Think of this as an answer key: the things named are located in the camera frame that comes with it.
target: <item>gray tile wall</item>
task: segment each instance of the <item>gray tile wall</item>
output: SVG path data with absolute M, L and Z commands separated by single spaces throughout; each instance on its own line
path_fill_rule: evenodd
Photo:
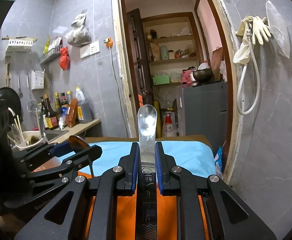
M 1 37 L 28 36 L 37 37 L 30 52 L 15 52 L 11 56 L 10 71 L 12 86 L 18 92 L 17 75 L 20 75 L 23 98 L 21 99 L 23 110 L 24 129 L 30 130 L 37 126 L 36 117 L 30 117 L 27 111 L 27 102 L 30 101 L 27 88 L 26 75 L 31 70 L 40 70 L 39 57 L 42 56 L 47 37 L 49 36 L 50 21 L 55 0 L 16 0 L 5 18 L 0 30 L 0 88 L 4 86 L 5 75 L 5 50 L 7 41 Z M 42 92 L 35 91 L 32 99 L 40 102 Z
M 255 46 L 261 75 L 261 98 L 244 117 L 235 168 L 234 190 L 282 239 L 292 227 L 292 2 L 270 0 L 282 15 L 290 36 L 290 59 L 282 57 L 271 38 Z M 265 0 L 224 0 L 234 29 L 246 15 L 266 16 Z M 246 107 L 255 93 L 252 66 L 245 78 Z
M 92 41 L 99 40 L 100 52 L 86 58 L 80 58 L 79 47 L 67 44 L 63 38 L 64 46 L 68 46 L 70 67 L 63 71 L 58 60 L 50 63 L 49 75 L 52 80 L 53 92 L 72 90 L 80 87 L 89 100 L 94 118 L 102 120 L 101 125 L 93 127 L 89 136 L 127 137 L 124 119 L 120 110 L 122 94 L 118 95 L 114 71 L 111 64 L 111 53 L 103 41 L 111 37 L 115 44 L 115 33 L 111 10 L 111 0 L 56 0 L 51 20 L 50 39 L 58 26 L 72 29 L 70 24 L 82 11 L 86 11 L 86 27 Z M 119 70 L 117 65 L 117 52 L 112 49 L 116 79 L 121 89 Z

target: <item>green box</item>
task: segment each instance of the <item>green box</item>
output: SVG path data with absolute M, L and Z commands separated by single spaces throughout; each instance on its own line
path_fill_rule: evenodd
M 153 77 L 153 84 L 154 85 L 169 84 L 169 76 L 164 75 Z

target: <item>gray refrigerator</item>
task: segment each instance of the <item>gray refrigerator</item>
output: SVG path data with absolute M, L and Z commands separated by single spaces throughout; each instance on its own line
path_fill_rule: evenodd
M 227 129 L 227 83 L 210 82 L 176 88 L 179 136 L 204 135 L 215 155 L 222 147 Z

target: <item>countertop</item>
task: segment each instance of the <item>countertop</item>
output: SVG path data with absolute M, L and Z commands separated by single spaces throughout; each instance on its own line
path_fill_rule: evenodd
M 97 125 L 100 123 L 100 119 L 94 119 L 89 123 L 78 123 L 74 127 L 69 128 L 68 126 L 63 129 L 63 131 L 67 130 L 68 133 L 63 134 L 62 136 L 58 137 L 57 139 L 53 140 L 51 143 L 62 143 L 68 140 L 69 136 L 71 135 L 79 135 L 89 128 Z

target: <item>sink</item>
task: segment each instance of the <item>sink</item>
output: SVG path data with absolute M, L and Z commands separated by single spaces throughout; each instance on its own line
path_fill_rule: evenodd
M 61 130 L 45 130 L 45 134 L 47 137 L 48 142 L 52 142 L 59 138 L 60 136 L 64 135 L 65 133 L 68 133 L 67 130 L 61 131 Z

